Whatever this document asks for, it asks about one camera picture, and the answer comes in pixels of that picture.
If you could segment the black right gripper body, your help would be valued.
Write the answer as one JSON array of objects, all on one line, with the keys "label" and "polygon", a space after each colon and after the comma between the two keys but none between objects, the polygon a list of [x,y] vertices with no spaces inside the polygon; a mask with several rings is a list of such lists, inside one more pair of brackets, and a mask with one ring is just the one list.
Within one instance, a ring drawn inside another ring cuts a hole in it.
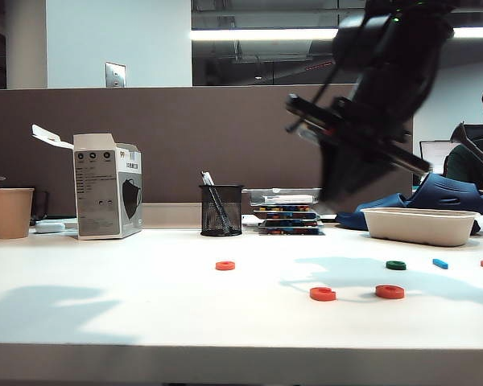
[{"label": "black right gripper body", "polygon": [[373,154],[390,164],[423,175],[430,170],[430,163],[405,151],[396,142],[403,142],[405,135],[398,139],[386,131],[374,112],[358,109],[350,99],[336,97],[327,108],[291,94],[287,98],[286,109],[296,115],[298,135],[320,144],[329,142],[335,145],[347,144],[364,153]]}]

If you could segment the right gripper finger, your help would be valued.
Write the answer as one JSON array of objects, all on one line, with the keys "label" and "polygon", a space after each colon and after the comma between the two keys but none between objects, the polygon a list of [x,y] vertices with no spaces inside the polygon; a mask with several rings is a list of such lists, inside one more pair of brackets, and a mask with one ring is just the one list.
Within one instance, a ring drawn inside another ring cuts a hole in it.
[{"label": "right gripper finger", "polygon": [[320,143],[322,157],[320,202],[329,210],[340,210],[358,193],[354,186],[357,150],[347,144]]},{"label": "right gripper finger", "polygon": [[385,197],[390,188],[388,179],[394,166],[380,158],[365,158],[362,153],[348,151],[345,209],[353,210],[361,203],[368,203]]}]

